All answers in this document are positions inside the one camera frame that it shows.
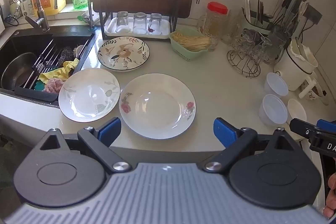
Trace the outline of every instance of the yellow cloth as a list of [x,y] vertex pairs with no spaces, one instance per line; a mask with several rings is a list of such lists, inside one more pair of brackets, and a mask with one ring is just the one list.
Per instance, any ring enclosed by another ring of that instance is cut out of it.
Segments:
[[63,63],[63,68],[41,73],[38,80],[41,80],[43,83],[46,84],[51,78],[59,78],[64,82],[69,78],[70,70],[77,67],[78,62],[79,60],[77,58],[75,58],[74,61],[65,61]]

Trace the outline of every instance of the pink rag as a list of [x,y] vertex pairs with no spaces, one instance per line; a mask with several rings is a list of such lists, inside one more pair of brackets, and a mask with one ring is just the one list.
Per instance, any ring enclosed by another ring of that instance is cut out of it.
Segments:
[[48,82],[46,83],[43,91],[58,94],[62,86],[63,86],[63,81],[61,79],[50,78]]

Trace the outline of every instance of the plate with deer design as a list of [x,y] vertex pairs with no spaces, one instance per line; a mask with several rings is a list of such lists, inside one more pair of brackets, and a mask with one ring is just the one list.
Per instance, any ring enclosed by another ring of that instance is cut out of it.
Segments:
[[117,104],[120,85],[105,69],[81,70],[64,82],[58,104],[62,113],[75,122],[92,122],[107,115]]
[[105,42],[98,50],[99,62],[116,71],[134,70],[149,58],[148,45],[135,37],[117,37]]
[[149,73],[122,90],[119,110],[130,129],[150,139],[170,139],[186,131],[196,114],[190,89],[165,74]]

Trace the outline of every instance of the white tray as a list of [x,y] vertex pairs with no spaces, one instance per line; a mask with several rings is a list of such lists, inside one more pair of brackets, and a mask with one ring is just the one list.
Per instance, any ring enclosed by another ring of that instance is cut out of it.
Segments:
[[[149,25],[149,17],[150,15],[147,15],[147,27]],[[107,27],[105,31],[105,35],[108,37],[148,37],[148,38],[157,38],[157,39],[167,39],[169,38],[170,34],[170,26],[167,16],[162,16],[161,20],[161,31],[162,33],[160,35],[158,34],[139,34],[139,33],[133,33],[132,31],[128,33],[117,33],[116,27],[117,27],[117,17],[114,17],[111,22],[109,23],[109,26]],[[128,25],[130,29],[133,29],[133,17],[128,17]]]

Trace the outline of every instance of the white countertop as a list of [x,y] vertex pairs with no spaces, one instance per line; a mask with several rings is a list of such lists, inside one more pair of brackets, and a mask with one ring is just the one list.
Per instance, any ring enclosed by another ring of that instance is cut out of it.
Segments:
[[[67,23],[62,21],[54,24],[66,25]],[[0,38],[0,47],[14,30],[16,30],[14,27],[5,30]],[[92,47],[82,69],[100,67],[96,56],[102,43],[100,39]],[[250,79],[239,74],[229,65],[226,59],[228,49],[223,43],[219,43],[214,52],[205,53],[190,62],[174,53],[168,42],[148,41],[147,44],[151,55],[143,66],[130,72],[113,72],[121,89],[133,78],[146,73],[171,75],[185,83],[193,93],[197,105],[196,117],[186,132],[176,138],[163,141],[145,139],[134,133],[122,121],[121,134],[113,146],[154,151],[219,151],[223,146],[214,136],[212,129],[216,117],[222,117],[237,128],[250,127],[260,134],[273,133],[275,128],[264,125],[258,116],[258,109],[265,95],[263,84],[266,74],[272,71],[271,67],[263,64],[261,74]],[[320,100],[299,99],[298,92],[289,92],[282,98],[285,105],[290,98],[300,101],[306,110],[308,122],[312,124],[316,124],[319,119],[336,120],[336,105],[333,101],[325,106]],[[73,122],[67,119],[58,108],[27,102],[4,94],[0,94],[0,105],[0,119],[1,116],[7,117],[13,122],[42,131],[60,128],[64,134],[76,133],[87,125],[99,126],[112,117],[120,117],[122,120],[118,105],[107,116],[92,123]],[[284,127],[295,140],[301,139],[289,130],[287,124]]]

